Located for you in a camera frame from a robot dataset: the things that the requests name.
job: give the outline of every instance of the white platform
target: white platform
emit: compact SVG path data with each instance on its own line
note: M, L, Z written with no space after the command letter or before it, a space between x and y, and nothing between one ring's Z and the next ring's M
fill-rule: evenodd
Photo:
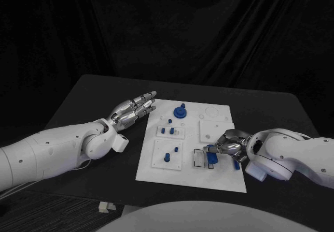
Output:
M186 104L187 116L183 119L174 117L173 111ZM232 157L217 154L219 163L213 165L213 170L193 167L194 149L203 149L207 144L219 139L227 129L233 129L230 107L226 105L203 104L186 101L170 101L155 99L157 109L150 113L145 128L145 138L141 150L141 158L135 180L155 183L166 183L199 187L206 189L246 192L242 170L235 170ZM186 138L158 137L158 127L184 128ZM154 145L157 140L166 140L166 151L157 154ZM170 168L176 143L183 145L180 169ZM164 162L164 154L170 153L170 162ZM153 167L153 160L160 159L164 166Z

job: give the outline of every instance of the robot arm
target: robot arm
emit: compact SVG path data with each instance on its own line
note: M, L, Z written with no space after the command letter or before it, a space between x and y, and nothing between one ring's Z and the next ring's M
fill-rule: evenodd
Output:
M245 161L248 155L251 161L245 171L259 181L268 174L279 180L289 180L298 171L317 184L334 189L334 139L305 138L285 129L266 130L255 135L232 129L216 145L204 149L229 154L238 162Z
M122 102L107 120L40 131L0 148L0 191L60 175L86 160L99 159L111 149L122 152L128 140L118 132L155 109L155 94Z

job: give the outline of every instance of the black table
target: black table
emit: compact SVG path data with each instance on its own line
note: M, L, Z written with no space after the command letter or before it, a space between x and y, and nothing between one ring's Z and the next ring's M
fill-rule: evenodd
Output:
M229 105L235 128L249 133L285 128L320 137L298 98L289 93L96 75L81 77L46 129L105 118L118 103L154 90L158 99ZM29 190L141 207L196 200L235 203L320 231L331 230L333 217L325 212L334 208L334 190L312 183L298 172L289 181L268 176L263 182L243 172L248 193L135 181L145 128L147 117L121 132L130 140L124 153L111 151L88 168L40 181Z

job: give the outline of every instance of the blue object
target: blue object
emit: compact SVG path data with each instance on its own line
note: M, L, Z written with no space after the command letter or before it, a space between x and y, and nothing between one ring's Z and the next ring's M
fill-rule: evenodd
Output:
M164 161L166 161L166 162L168 162L168 161L170 161L170 154L168 154L168 153L166 153Z
M186 105L184 103L181 104L180 107L174 109L174 116L177 118L184 118L187 116L187 111L186 111Z
M235 169L240 170L240 164L239 164L239 162L236 160L233 160L233 163L235 163Z
M217 154L207 152L207 163L216 164L217 163Z

